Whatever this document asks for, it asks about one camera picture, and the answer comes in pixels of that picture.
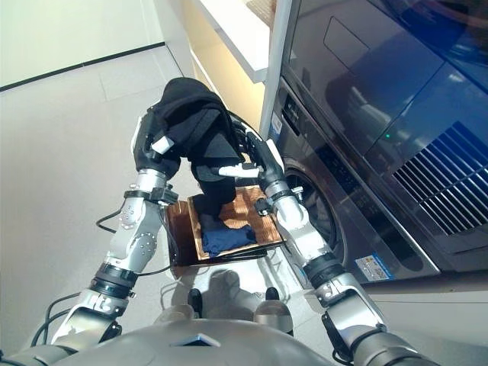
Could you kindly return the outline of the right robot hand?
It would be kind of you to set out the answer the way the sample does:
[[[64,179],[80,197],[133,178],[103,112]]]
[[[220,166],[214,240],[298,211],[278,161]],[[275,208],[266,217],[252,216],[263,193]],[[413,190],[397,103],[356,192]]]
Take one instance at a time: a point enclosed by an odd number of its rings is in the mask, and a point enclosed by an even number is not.
[[[284,163],[273,140],[263,140],[255,131],[238,133],[239,147],[250,162],[221,166],[210,170],[222,177],[252,179],[268,187],[284,180]]]

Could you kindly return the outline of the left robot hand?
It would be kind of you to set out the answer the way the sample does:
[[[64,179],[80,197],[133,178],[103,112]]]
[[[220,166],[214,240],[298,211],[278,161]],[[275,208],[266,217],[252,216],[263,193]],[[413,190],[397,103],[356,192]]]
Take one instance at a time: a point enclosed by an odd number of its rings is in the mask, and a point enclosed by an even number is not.
[[[176,174],[181,158],[172,149],[172,145],[164,142],[164,148],[169,148],[163,153],[153,149],[153,144],[160,141],[167,130],[168,124],[155,105],[139,118],[130,145],[138,172],[141,169],[153,169],[164,174],[167,179]]]

